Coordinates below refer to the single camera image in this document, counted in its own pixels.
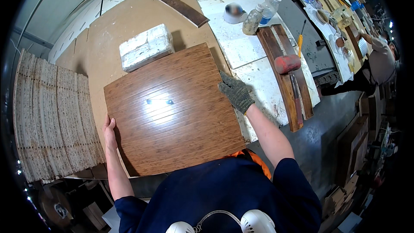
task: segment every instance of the gloved hand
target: gloved hand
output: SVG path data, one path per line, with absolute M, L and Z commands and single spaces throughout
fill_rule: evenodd
M 240 80 L 228 76 L 220 70 L 221 79 L 224 81 L 219 83 L 219 90 L 227 96 L 230 103 L 241 113 L 246 115 L 247 109 L 255 103 L 250 97 L 246 84 Z

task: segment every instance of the red rubber mallet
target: red rubber mallet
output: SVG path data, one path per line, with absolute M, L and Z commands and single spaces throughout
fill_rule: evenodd
M 302 108 L 301 108 L 301 100 L 299 98 L 298 86 L 295 74 L 293 71 L 301 68 L 301 59 L 298 55 L 285 55 L 277 57 L 274 60 L 274 67 L 279 74 L 288 74 L 290 78 L 290 82 L 292 84 L 293 90 L 293 97 L 295 98 L 295 109 L 296 109 L 296 116 L 298 118 L 298 124 L 303 123 L 302 118 Z

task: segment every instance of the yellow screwdriver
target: yellow screwdriver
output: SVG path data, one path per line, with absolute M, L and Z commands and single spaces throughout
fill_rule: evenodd
M 299 58 L 301 57 L 302 42 L 303 42 L 302 33 L 303 33 L 303 29 L 305 28 L 305 24 L 306 24 L 306 20 L 305 20 L 305 22 L 303 22 L 302 31 L 301 31 L 301 34 L 299 34 L 299 39 L 298 39 L 298 46 L 299 46 L 299 54 L 298 54 L 298 56 L 299 56 Z

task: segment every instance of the worker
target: worker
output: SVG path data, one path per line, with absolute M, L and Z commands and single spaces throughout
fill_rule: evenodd
M 386 30 L 381 33 L 380 39 L 385 42 L 386 44 L 390 43 L 390 35 Z
M 368 34 L 359 34 L 356 39 L 362 37 L 372 45 L 373 51 L 369 59 L 364 61 L 362 67 L 354 74 L 354 80 L 348 80 L 343 85 L 335 88 L 336 84 L 321 90 L 323 96 L 336 95 L 348 91 L 363 91 L 368 96 L 374 94 L 378 85 L 394 79 L 396 61 L 400 55 L 395 41 L 387 45 L 382 39 L 372 37 Z
M 273 182 L 265 175 L 268 167 L 245 149 L 243 154 L 172 172 L 147 204 L 134 197 L 116 150 L 116 121 L 106 116 L 102 130 L 109 187 L 121 218 L 120 233 L 184 233 L 199 232 L 199 228 L 202 232 L 242 232 L 241 226 L 260 233 L 271 232 L 263 231 L 263 226 L 269 224 L 278 233 L 318 231 L 321 204 L 295 161 L 289 141 L 255 105 L 242 81 L 220 74 L 224 81 L 219 84 L 220 91 L 249 119 L 266 157 L 275 167 Z M 250 218 L 249 223 L 240 226 L 235 220 L 242 217 Z M 188 226 L 186 231 L 180 231 L 183 224 Z

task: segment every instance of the black pants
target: black pants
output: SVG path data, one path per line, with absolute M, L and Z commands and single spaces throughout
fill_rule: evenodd
M 321 90 L 322 95 L 331 96 L 348 91 L 363 91 L 370 96 L 375 92 L 375 86 L 371 85 L 371 83 L 366 79 L 362 73 L 362 69 L 358 70 L 358 72 L 354 75 L 354 80 L 348 80 L 337 88 L 335 88 L 335 84 L 330 85 L 327 88 L 323 88 Z

